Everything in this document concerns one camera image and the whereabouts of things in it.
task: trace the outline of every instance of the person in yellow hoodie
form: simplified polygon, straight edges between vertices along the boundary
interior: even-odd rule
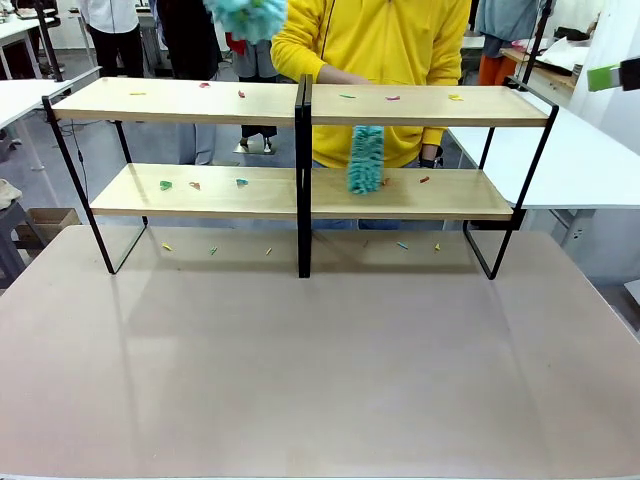
[[[273,65],[316,83],[456,85],[470,8],[471,0],[289,0]],[[386,128],[385,166],[436,166],[444,130]],[[350,127],[314,127],[314,160],[346,167],[351,138]]]

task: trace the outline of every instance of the floor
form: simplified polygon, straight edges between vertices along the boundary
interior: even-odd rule
[[[90,68],[89,60],[84,52],[60,52],[59,62],[65,64],[65,79],[71,79]],[[475,75],[470,75],[467,83],[475,81]],[[222,81],[235,81],[231,66],[224,63],[221,66]],[[86,215],[73,184],[66,170],[58,146],[50,126],[45,122],[44,112],[35,111],[25,118],[25,123],[45,170],[34,172],[30,170],[29,159],[23,149],[18,148],[9,155],[4,163],[0,163],[0,178],[6,178],[14,186],[22,190],[21,203],[25,209],[32,207],[68,207],[75,208],[83,223],[87,222]],[[67,145],[72,154],[77,148],[69,122],[61,123],[66,135]],[[77,144],[84,158],[86,171],[86,185],[89,199],[98,193],[124,166],[125,161],[118,143],[115,127],[105,121],[76,122],[73,131]],[[176,163],[175,148],[176,131],[173,124],[128,123],[125,124],[127,141],[134,162],[139,163]],[[240,137],[240,127],[235,125],[219,125],[216,136],[216,153],[214,164],[239,165],[251,167],[293,167],[294,166],[294,135],[292,129],[279,129],[274,138],[276,147],[273,155],[243,155],[234,153]],[[443,139],[444,162],[446,168],[456,168],[461,151],[457,144],[445,134]],[[136,218],[127,217],[98,217],[101,224],[135,224]],[[152,225],[162,226],[201,226],[238,229],[293,229],[295,223],[290,221],[272,220],[214,220],[188,218],[150,218]],[[403,228],[407,230],[433,230],[442,228],[442,222],[405,222]],[[622,291],[616,293],[609,287],[606,296],[616,305],[619,315],[627,318],[635,331],[640,328],[640,311],[629,308],[628,299]]]

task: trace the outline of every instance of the microfiber duster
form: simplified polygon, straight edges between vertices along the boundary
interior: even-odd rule
[[[271,40],[287,19],[287,0],[204,0],[234,40]]]
[[[358,125],[353,129],[351,161],[347,170],[351,193],[376,192],[382,183],[384,168],[384,128]]]

